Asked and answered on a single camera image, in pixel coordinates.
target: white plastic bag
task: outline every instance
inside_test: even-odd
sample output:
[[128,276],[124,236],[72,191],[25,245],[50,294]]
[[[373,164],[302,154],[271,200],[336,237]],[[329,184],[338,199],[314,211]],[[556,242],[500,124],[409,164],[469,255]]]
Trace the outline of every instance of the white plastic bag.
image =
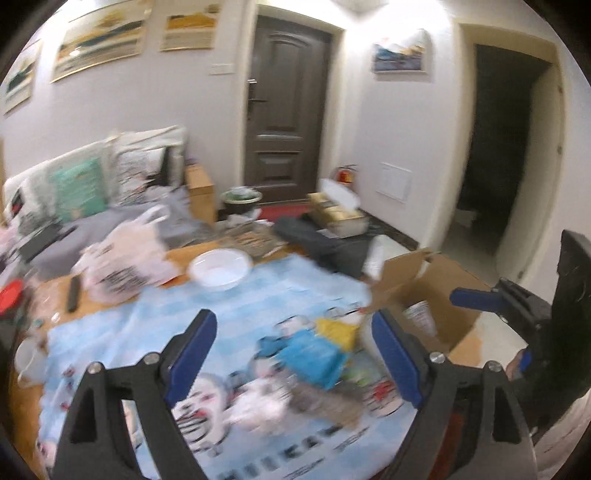
[[[163,214],[150,221],[155,213]],[[135,220],[118,225],[102,242],[87,247],[72,267],[83,274],[82,285],[93,301],[121,303],[146,285],[162,285],[180,275],[166,260],[166,247],[155,224],[168,218],[168,209],[156,205]]]

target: white cup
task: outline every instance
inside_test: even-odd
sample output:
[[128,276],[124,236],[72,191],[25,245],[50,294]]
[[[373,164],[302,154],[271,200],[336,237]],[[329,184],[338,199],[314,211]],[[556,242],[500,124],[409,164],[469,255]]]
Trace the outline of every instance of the white cup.
[[18,373],[21,388],[45,383],[47,378],[47,355],[39,348],[34,338],[25,338],[14,356],[14,368]]

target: door handle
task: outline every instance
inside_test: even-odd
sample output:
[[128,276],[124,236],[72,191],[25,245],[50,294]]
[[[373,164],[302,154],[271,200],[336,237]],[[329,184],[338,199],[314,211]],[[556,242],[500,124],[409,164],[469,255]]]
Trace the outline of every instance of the door handle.
[[252,116],[252,107],[255,103],[267,103],[268,100],[263,100],[262,98],[256,98],[255,90],[258,82],[255,79],[248,80],[248,108],[247,114],[248,119],[250,120]]

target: green cushion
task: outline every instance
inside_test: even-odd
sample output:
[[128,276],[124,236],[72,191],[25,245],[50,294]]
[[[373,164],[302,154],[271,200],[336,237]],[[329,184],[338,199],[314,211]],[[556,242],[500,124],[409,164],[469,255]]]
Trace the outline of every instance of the green cushion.
[[91,158],[50,174],[56,198],[56,215],[63,223],[107,209],[103,173],[98,158]]

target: fire extinguisher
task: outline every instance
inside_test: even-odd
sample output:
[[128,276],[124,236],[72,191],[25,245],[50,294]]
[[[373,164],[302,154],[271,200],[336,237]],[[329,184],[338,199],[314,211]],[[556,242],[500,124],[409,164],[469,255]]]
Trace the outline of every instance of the fire extinguisher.
[[332,179],[354,192],[357,172],[357,165],[354,164],[337,167],[333,170]]

